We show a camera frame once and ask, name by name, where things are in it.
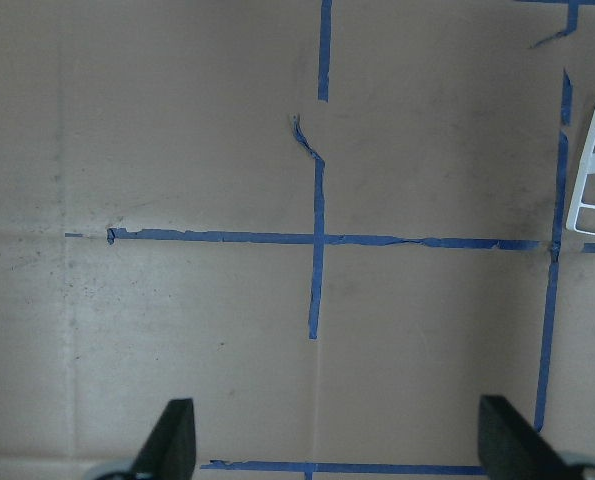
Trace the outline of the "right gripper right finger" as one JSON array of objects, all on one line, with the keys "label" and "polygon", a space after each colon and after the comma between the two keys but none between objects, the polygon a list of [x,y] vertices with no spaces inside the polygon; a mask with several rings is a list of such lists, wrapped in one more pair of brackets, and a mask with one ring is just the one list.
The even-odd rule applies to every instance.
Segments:
[{"label": "right gripper right finger", "polygon": [[482,395],[477,452],[489,479],[576,479],[568,466],[503,396]]}]

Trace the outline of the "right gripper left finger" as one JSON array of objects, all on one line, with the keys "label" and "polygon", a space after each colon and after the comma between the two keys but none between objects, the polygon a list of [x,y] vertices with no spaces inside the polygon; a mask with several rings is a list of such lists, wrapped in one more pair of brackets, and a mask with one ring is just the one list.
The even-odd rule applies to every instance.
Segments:
[{"label": "right gripper left finger", "polygon": [[134,479],[191,479],[196,467],[194,404],[168,402],[131,465]]}]

